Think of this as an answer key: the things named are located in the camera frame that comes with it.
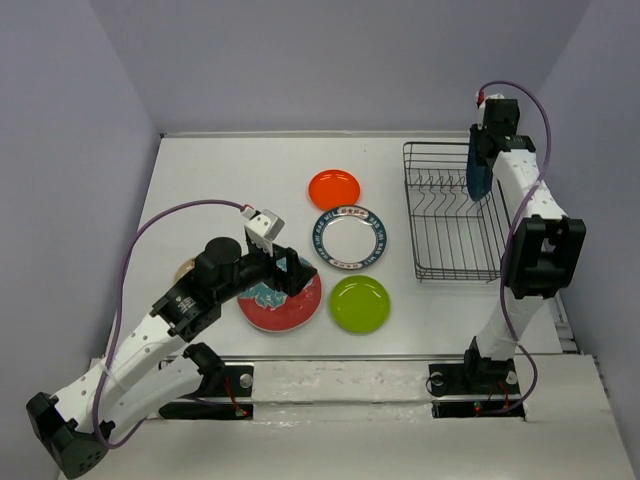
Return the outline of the dark blue leaf plate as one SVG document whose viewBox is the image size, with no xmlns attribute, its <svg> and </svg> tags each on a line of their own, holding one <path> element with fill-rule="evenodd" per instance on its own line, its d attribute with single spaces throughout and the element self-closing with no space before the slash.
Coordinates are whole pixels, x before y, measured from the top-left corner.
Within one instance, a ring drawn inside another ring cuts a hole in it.
<svg viewBox="0 0 640 480">
<path fill-rule="evenodd" d="M 493 175 L 486 160 L 481 156 L 475 141 L 469 141 L 466 185 L 469 197 L 474 201 L 480 201 L 492 187 Z"/>
</svg>

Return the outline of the white green-rimmed plate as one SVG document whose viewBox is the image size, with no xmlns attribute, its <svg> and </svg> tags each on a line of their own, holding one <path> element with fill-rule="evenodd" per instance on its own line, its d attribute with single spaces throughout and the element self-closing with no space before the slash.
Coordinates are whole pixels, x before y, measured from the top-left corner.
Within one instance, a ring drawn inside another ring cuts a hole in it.
<svg viewBox="0 0 640 480">
<path fill-rule="evenodd" d="M 388 244 L 382 220 L 359 205 L 343 205 L 323 213 L 314 224 L 311 239 L 321 260 L 345 271 L 372 266 Z"/>
</svg>

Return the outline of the red and teal floral plate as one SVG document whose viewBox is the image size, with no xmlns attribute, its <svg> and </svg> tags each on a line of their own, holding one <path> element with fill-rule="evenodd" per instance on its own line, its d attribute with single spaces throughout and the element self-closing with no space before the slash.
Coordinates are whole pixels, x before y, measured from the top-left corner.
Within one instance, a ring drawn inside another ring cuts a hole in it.
<svg viewBox="0 0 640 480">
<path fill-rule="evenodd" d="M 260 283 L 236 299 L 241 312 L 253 327 L 268 333 L 284 333 L 308 322 L 319 308 L 322 297 L 321 278 L 316 274 L 294 297 Z"/>
</svg>

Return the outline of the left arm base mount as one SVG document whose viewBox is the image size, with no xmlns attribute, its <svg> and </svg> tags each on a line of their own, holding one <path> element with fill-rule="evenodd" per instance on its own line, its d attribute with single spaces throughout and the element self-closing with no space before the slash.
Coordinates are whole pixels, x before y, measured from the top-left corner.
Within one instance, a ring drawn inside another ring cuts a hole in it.
<svg viewBox="0 0 640 480">
<path fill-rule="evenodd" d="M 254 364 L 228 362 L 216 385 L 204 380 L 199 389 L 159 408 L 164 420 L 248 421 L 253 419 Z"/>
</svg>

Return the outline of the orange plate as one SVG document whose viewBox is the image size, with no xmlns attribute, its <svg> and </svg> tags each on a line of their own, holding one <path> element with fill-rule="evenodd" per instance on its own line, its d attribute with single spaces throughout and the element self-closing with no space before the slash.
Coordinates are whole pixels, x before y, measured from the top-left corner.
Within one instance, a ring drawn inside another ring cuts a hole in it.
<svg viewBox="0 0 640 480">
<path fill-rule="evenodd" d="M 321 171 L 310 180 L 308 185 L 311 202 L 323 211 L 355 204 L 360 194 L 361 187 L 356 177 L 340 169 Z"/>
</svg>

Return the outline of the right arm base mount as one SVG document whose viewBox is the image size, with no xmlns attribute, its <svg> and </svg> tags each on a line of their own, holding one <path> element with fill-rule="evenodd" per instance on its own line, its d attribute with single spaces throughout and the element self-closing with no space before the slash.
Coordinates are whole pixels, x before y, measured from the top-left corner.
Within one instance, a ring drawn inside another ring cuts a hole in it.
<svg viewBox="0 0 640 480">
<path fill-rule="evenodd" d="M 425 389 L 432 397 L 435 419 L 521 418 L 524 406 L 516 405 L 521 390 L 513 364 L 508 374 L 471 378 L 463 363 L 431 363 Z"/>
</svg>

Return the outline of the lime green plate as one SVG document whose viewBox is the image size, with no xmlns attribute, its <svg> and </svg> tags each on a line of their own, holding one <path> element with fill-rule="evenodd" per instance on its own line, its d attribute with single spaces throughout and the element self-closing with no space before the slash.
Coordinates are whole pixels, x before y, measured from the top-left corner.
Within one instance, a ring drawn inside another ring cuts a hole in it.
<svg viewBox="0 0 640 480">
<path fill-rule="evenodd" d="M 342 330 L 365 335 L 375 332 L 387 321 L 391 300 L 385 287 L 374 278 L 351 275 L 332 289 L 329 311 Z"/>
</svg>

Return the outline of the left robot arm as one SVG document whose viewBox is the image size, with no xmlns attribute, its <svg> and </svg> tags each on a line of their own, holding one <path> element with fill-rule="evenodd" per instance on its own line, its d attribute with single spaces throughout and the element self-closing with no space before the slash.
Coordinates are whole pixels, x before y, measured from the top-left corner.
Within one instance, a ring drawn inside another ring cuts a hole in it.
<svg viewBox="0 0 640 480">
<path fill-rule="evenodd" d="M 224 363 L 196 338 L 220 318 L 225 302 L 260 283 L 294 297 L 316 274 L 292 248 L 251 246 L 244 252 L 232 238 L 209 241 L 194 267 L 152 306 L 113 358 L 27 402 L 36 437 L 66 478 L 87 474 L 153 411 L 219 388 Z"/>
</svg>

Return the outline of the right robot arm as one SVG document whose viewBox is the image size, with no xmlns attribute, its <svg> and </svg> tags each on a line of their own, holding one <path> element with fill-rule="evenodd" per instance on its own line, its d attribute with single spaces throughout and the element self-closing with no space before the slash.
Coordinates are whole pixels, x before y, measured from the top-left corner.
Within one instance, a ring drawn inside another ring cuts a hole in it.
<svg viewBox="0 0 640 480">
<path fill-rule="evenodd" d="M 586 225 L 556 202 L 544 180 L 530 137 L 518 133 L 517 100 L 477 98 L 479 117 L 470 128 L 466 183 L 478 202 L 500 184 L 511 225 L 500 263 L 499 300 L 465 353 L 462 384 L 482 392 L 507 380 L 511 363 L 533 317 L 567 287 L 574 275 Z"/>
</svg>

